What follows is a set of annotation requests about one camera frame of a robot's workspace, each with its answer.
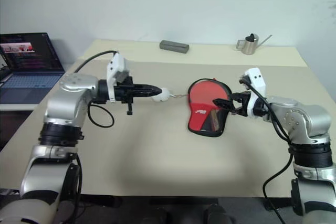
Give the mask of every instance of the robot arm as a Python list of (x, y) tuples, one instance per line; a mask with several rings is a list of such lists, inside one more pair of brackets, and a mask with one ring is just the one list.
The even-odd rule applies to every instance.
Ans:
[(116, 53), (108, 65), (107, 80), (86, 74), (67, 74), (48, 101), (39, 144), (33, 147), (22, 181), (21, 200), (0, 211), (3, 223), (52, 223), (60, 201), (76, 193), (80, 167), (76, 147), (82, 140), (88, 104), (121, 101), (132, 114), (134, 97), (150, 97), (161, 89), (147, 84), (133, 84), (127, 61)]
[(275, 120), (271, 109), (288, 133), (289, 152), (295, 160), (293, 168), (297, 178), (292, 180), (291, 192), (294, 212), (304, 216), (304, 223), (315, 223), (310, 221), (316, 216), (324, 223), (334, 223), (336, 165), (331, 156), (328, 112), (318, 105), (304, 105), (281, 97), (269, 97), (265, 104), (260, 96), (265, 96), (266, 85), (258, 68), (246, 71), (239, 82), (253, 90), (231, 95), (241, 107), (235, 108), (232, 100), (216, 99), (214, 103), (234, 114), (263, 117), (266, 122)]

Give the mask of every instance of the gray block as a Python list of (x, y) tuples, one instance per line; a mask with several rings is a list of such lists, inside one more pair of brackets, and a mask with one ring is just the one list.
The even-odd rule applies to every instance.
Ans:
[(172, 42), (168, 40), (163, 40), (160, 42), (160, 48), (164, 50), (168, 50), (168, 51), (173, 51), (173, 52), (182, 52), (185, 54), (189, 50), (189, 45)]

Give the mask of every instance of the floor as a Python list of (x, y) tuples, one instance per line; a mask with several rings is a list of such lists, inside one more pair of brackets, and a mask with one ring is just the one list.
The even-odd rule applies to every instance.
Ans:
[[(17, 195), (2, 197), (0, 207), (10, 201), (18, 199)], [(97, 206), (81, 202), (78, 211), (80, 224), (140, 224), (146, 213), (156, 208), (164, 208), (170, 213), (170, 224), (203, 224), (203, 211), (211, 204), (218, 202), (226, 212), (236, 218), (241, 224), (270, 224), (280, 223), (273, 212), (264, 209), (259, 198), (210, 198), (201, 202), (198, 198), (189, 197), (188, 202), (172, 205), (171, 202), (160, 202), (152, 197), (122, 197), (121, 206), (118, 208)], [(64, 201), (59, 206), (53, 224), (60, 224), (68, 218), (73, 209), (69, 201)], [(292, 211), (291, 207), (280, 210), (286, 224), (297, 224), (302, 218)]]

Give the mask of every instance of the beige table surface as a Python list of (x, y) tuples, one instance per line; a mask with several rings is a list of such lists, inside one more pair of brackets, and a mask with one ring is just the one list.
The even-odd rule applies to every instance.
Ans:
[[(126, 58), (134, 59), (134, 51), (144, 54), (141, 46), (146, 51), (157, 46), (122, 41), (119, 47), (118, 43), (97, 40), (86, 55), (118, 47)], [(134, 51), (127, 51), (123, 48), (127, 43), (130, 47), (138, 43), (141, 46)], [(294, 98), (305, 104), (320, 104), (336, 119), (334, 101), (294, 48), (263, 50), (268, 50), (271, 57), (272, 50), (280, 56), (279, 51), (282, 49), (291, 51), (282, 61), (292, 58), (293, 66), (280, 60), (275, 62), (281, 66), (272, 66), (271, 63), (263, 65), (257, 60), (262, 56), (258, 56), (258, 52), (256, 54), (256, 62), (266, 80), (267, 94)], [(163, 57), (160, 51), (162, 50), (158, 50), (157, 54)], [(70, 70), (73, 71), (82, 61), (83, 59), (79, 59)], [(82, 69), (82, 73), (105, 78), (107, 62), (104, 59), (94, 60)], [(243, 91), (238, 78), (246, 69), (254, 66), (250, 62), (244, 65), (243, 60), (231, 65), (200, 63), (131, 62), (130, 67), (135, 83), (167, 87), (173, 93), (183, 94), (194, 80), (213, 77), (227, 83), (234, 92)], [(37, 143), (43, 124), (48, 96), (0, 153), (0, 187), (20, 187), (30, 149)], [(126, 115), (125, 104), (107, 104), (105, 107), (116, 119), (113, 128), (101, 129), (89, 120), (85, 121), (82, 128), (85, 139), (80, 141), (78, 147), (83, 165), (84, 194), (259, 197), (262, 196), (262, 183), (280, 170), (289, 156), (286, 143), (278, 138), (271, 124), (261, 119), (229, 115), (223, 135), (217, 138), (189, 132), (187, 121), (190, 112), (186, 98), (171, 98), (161, 103), (154, 103), (150, 98), (134, 99), (132, 116)], [(94, 110), (92, 114), (101, 123), (108, 119), (98, 110)], [(334, 123), (330, 134), (334, 139)], [(269, 184), (269, 195), (289, 197), (292, 178), (294, 174), (291, 167)]]

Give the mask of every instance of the white wall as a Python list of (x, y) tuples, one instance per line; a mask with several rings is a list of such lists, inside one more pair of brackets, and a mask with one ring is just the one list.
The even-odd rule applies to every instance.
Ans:
[(336, 100), (336, 0), (0, 0), (0, 32), (46, 31), (63, 62), (95, 38), (296, 46)]

